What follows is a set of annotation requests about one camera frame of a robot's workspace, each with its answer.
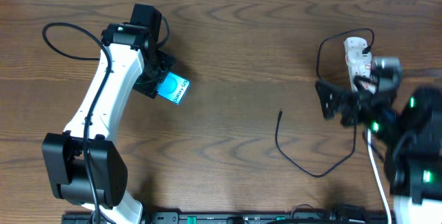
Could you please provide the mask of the Galaxy S25 smartphone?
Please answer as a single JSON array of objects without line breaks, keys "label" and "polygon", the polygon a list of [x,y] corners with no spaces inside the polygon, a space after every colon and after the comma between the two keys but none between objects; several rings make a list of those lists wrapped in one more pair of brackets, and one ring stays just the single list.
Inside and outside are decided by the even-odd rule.
[{"label": "Galaxy S25 smartphone", "polygon": [[158,85],[157,94],[174,104],[180,104],[190,85],[189,80],[174,73],[169,73],[164,81]]}]

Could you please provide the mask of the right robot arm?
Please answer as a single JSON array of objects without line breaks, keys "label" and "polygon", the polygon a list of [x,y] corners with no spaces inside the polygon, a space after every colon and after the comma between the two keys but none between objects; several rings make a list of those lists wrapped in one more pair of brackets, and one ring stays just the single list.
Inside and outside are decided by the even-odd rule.
[{"label": "right robot arm", "polygon": [[397,223],[441,222],[441,90],[418,87],[397,113],[398,75],[357,75],[355,91],[323,80],[315,84],[326,119],[341,113],[343,126],[364,124],[367,137],[387,146],[384,171]]}]

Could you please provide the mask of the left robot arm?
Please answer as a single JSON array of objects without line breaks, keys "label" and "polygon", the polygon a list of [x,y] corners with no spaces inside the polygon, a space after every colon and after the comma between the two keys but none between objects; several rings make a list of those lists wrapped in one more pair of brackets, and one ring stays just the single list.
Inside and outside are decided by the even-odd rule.
[{"label": "left robot arm", "polygon": [[109,24],[100,38],[98,67],[86,96],[62,133],[47,133],[42,153],[55,198],[91,209],[91,223],[143,223],[144,206],[127,191],[128,169],[117,131],[132,91],[174,100],[187,82],[171,72],[161,51],[166,22],[151,5],[135,4],[131,19]]}]

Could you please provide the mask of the white charger plug adapter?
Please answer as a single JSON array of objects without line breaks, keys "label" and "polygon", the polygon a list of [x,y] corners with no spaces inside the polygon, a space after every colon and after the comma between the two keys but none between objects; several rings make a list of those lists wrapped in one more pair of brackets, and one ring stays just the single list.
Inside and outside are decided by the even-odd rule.
[{"label": "white charger plug adapter", "polygon": [[367,54],[370,51],[367,41],[361,37],[348,37],[344,41],[344,47],[346,53],[351,50],[360,50],[362,54]]}]

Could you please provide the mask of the white power strip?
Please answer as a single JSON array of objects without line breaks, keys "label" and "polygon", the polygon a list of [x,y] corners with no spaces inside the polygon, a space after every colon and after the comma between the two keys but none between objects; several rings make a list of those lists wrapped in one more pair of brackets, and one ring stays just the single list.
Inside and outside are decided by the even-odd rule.
[{"label": "white power strip", "polygon": [[362,54],[362,51],[362,49],[351,49],[348,50],[345,55],[351,89],[353,92],[358,91],[356,85],[354,84],[355,76],[360,75],[361,77],[366,77],[369,79],[371,75],[372,54]]}]

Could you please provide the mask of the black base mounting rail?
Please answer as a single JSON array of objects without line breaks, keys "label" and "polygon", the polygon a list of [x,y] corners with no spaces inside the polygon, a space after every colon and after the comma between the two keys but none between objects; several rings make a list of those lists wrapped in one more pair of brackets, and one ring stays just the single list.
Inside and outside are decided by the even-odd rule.
[{"label": "black base mounting rail", "polygon": [[[145,224],[266,224],[274,222],[288,223],[289,214],[178,214],[176,212],[157,212],[142,218]],[[385,224],[387,218],[379,214],[368,214],[366,217],[340,217],[313,212],[294,214],[295,223],[355,223]]]}]

